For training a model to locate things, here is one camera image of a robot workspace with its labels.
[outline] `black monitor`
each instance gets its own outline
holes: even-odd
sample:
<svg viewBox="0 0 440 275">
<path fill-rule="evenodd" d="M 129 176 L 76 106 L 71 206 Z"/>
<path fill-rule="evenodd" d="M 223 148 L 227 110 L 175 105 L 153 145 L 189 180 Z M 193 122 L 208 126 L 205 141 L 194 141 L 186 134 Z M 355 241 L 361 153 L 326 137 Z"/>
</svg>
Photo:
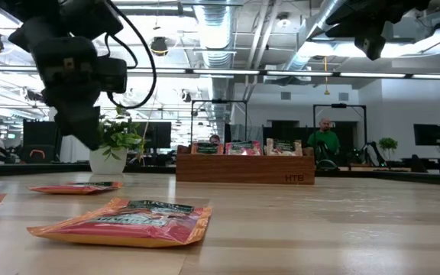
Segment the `black monitor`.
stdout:
<svg viewBox="0 0 440 275">
<path fill-rule="evenodd" d="M 138 122 L 138 134 L 144 134 L 147 122 Z M 171 148 L 171 123 L 170 122 L 149 122 L 145 134 L 146 149 L 149 148 Z"/>
<path fill-rule="evenodd" d="M 440 146 L 440 125 L 413 125 L 418 146 Z"/>
</svg>

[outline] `wooden table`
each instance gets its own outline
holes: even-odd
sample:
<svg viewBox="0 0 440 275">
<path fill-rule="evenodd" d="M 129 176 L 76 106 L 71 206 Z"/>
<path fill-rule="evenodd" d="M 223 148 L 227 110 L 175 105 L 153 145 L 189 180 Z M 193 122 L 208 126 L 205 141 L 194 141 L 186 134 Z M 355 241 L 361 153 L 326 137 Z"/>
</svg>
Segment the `wooden table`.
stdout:
<svg viewBox="0 0 440 275">
<path fill-rule="evenodd" d="M 26 186 L 123 180 L 98 196 L 52 196 Z M 314 186 L 176 183 L 174 175 L 61 173 L 0 177 L 0 275 L 440 274 L 440 186 L 318 178 Z M 211 205 L 205 240 L 142 249 L 36 238 L 47 225 L 110 198 Z"/>
</svg>

